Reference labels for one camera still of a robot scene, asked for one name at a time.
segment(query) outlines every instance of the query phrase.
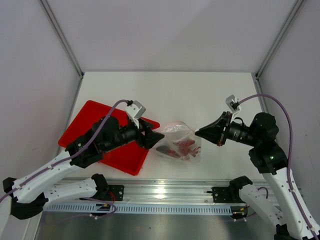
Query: white wall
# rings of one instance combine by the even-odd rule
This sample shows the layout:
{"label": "white wall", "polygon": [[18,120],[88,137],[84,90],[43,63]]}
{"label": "white wall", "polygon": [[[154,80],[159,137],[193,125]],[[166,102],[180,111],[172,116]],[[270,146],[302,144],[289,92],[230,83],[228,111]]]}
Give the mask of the white wall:
{"label": "white wall", "polygon": [[[54,157],[79,79],[36,0],[1,1],[0,36],[2,181]],[[2,240],[21,239],[27,223],[11,217]]]}
{"label": "white wall", "polygon": [[87,71],[256,72],[296,0],[49,0]]}
{"label": "white wall", "polygon": [[[278,98],[293,124],[293,171],[315,219],[320,221],[320,1],[306,1],[269,67],[263,92]],[[274,104],[279,142],[288,149],[288,124]]]}

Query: transparent bag with red contents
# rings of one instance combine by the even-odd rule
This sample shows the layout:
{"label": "transparent bag with red contents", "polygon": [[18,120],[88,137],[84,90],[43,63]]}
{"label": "transparent bag with red contents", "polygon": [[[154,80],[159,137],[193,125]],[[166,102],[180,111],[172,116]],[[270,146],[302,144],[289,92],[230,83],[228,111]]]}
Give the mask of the transparent bag with red contents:
{"label": "transparent bag with red contents", "polygon": [[184,122],[167,124],[160,132],[164,134],[164,138],[153,147],[157,154],[192,163],[200,161],[201,138]]}

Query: red tray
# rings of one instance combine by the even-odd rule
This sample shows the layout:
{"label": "red tray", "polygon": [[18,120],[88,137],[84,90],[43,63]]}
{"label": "red tray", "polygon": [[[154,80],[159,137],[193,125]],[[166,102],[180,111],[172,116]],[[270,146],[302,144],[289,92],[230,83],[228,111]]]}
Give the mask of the red tray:
{"label": "red tray", "polygon": [[[94,123],[107,115],[110,106],[89,100],[87,101],[70,126],[64,132],[58,144],[66,148],[67,145],[75,141],[79,136],[85,134]],[[116,117],[120,126],[128,124],[127,113],[120,109],[115,109],[111,116]],[[142,117],[143,120],[153,124],[152,129],[160,127],[156,121]],[[148,154],[147,149],[139,147],[136,142],[131,142],[125,146],[119,147],[103,155],[101,163],[119,169],[133,176],[138,175],[145,158]]]}

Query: white work surface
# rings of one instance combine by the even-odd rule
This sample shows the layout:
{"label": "white work surface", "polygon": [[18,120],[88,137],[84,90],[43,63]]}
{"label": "white work surface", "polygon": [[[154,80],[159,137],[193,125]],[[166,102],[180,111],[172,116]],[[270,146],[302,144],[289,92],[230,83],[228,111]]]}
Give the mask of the white work surface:
{"label": "white work surface", "polygon": [[[215,121],[223,111],[229,111],[225,100],[232,94],[240,100],[256,94],[250,73],[86,72],[71,120],[88,100],[112,106],[117,100],[127,99],[142,103],[146,107],[143,116],[162,126],[183,121],[198,129]],[[118,108],[123,110],[125,106],[121,104]],[[258,112],[261,112],[258,99],[251,99],[242,104],[239,117],[250,125]],[[231,140],[218,147],[203,139],[200,163],[163,158],[150,150],[137,176],[102,163],[92,164],[72,176],[91,177],[99,173],[119,179],[231,180],[246,175],[252,180],[262,180],[250,161],[250,149]]]}

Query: perforated metal strip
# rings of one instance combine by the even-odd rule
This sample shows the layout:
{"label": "perforated metal strip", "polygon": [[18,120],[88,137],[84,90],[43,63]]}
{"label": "perforated metal strip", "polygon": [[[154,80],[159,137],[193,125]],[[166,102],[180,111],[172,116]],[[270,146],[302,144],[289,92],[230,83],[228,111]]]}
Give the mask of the perforated metal strip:
{"label": "perforated metal strip", "polygon": [[[173,215],[232,215],[230,206],[220,205],[176,205],[176,204],[128,204],[116,203],[119,214],[173,214]],[[101,204],[68,202],[59,203],[44,209],[45,212],[73,213],[108,213],[113,211],[99,210]]]}

